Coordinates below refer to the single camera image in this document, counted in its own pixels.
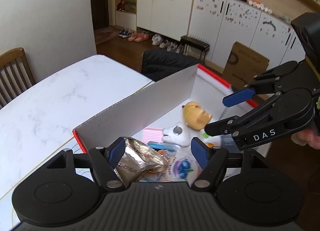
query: doormat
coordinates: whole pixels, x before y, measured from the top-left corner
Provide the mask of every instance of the doormat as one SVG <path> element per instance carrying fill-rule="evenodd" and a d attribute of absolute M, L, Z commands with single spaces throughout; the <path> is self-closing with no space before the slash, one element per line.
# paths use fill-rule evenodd
<path fill-rule="evenodd" d="M 118 37 L 119 31 L 112 27 L 102 28 L 94 31 L 94 41 L 96 45 Z"/>

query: chair backrest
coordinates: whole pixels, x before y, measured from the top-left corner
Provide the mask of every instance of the chair backrest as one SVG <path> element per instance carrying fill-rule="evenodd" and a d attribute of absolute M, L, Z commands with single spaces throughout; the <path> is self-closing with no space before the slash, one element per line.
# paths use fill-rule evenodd
<path fill-rule="evenodd" d="M 35 84 L 23 48 L 11 49 L 0 55 L 1 107 Z"/>

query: human hand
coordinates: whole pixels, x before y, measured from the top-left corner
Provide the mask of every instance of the human hand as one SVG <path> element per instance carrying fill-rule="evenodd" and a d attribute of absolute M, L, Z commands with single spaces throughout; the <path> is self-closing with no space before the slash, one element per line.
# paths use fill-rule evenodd
<path fill-rule="evenodd" d="M 313 129 L 307 128 L 291 135 L 291 140 L 301 146 L 308 144 L 312 148 L 320 149 L 320 136 L 314 134 Z"/>

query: cardboard box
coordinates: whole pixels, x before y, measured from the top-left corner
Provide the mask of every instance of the cardboard box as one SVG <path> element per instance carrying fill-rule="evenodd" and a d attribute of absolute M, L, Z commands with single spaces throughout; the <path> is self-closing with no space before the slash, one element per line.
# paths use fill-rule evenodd
<path fill-rule="evenodd" d="M 239 90 L 253 81 L 253 77 L 266 71 L 269 59 L 235 42 L 224 68 L 222 77 L 232 84 L 233 89 Z"/>
<path fill-rule="evenodd" d="M 137 0 L 124 0 L 124 10 L 126 12 L 137 12 Z"/>
<path fill-rule="evenodd" d="M 97 146 L 108 147 L 120 136 L 142 140 L 145 127 L 167 128 L 183 122 L 182 105 L 199 102 L 217 121 L 233 115 L 243 115 L 254 102 L 244 102 L 226 108 L 222 99 L 232 93 L 230 84 L 202 65 L 195 65 L 166 77 L 106 108 L 74 130 L 83 152 Z M 189 129 L 190 141 L 200 132 Z M 257 151 L 266 156 L 269 144 Z M 238 173 L 228 169 L 227 174 Z"/>

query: white cabinet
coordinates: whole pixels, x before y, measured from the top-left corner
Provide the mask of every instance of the white cabinet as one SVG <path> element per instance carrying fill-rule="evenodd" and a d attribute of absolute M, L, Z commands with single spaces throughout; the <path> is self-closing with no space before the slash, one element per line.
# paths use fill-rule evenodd
<path fill-rule="evenodd" d="M 227 0 L 194 0 L 193 2 L 189 34 L 210 44 L 206 54 L 209 60 L 216 45 L 226 2 Z"/>
<path fill-rule="evenodd" d="M 250 48 L 268 58 L 268 69 L 278 66 L 294 30 L 284 22 L 262 13 Z"/>
<path fill-rule="evenodd" d="M 150 30 L 152 0 L 137 0 L 137 26 Z"/>
<path fill-rule="evenodd" d="M 227 0 L 211 62 L 224 68 L 233 44 L 250 46 L 261 11 L 238 0 Z"/>
<path fill-rule="evenodd" d="M 137 27 L 180 40 L 187 34 L 192 0 L 137 0 Z"/>
<path fill-rule="evenodd" d="M 169 8 L 170 0 L 152 0 L 151 31 L 162 35 L 167 34 Z"/>
<path fill-rule="evenodd" d="M 284 57 L 280 64 L 286 63 L 290 60 L 295 61 L 301 61 L 304 59 L 304 56 L 306 55 L 303 46 L 296 34 L 296 32 L 293 33 L 293 36 L 291 38 L 290 44 L 288 45 L 287 51 L 284 54 Z"/>
<path fill-rule="evenodd" d="M 170 0 L 167 33 L 169 37 L 180 40 L 188 32 L 192 0 Z"/>

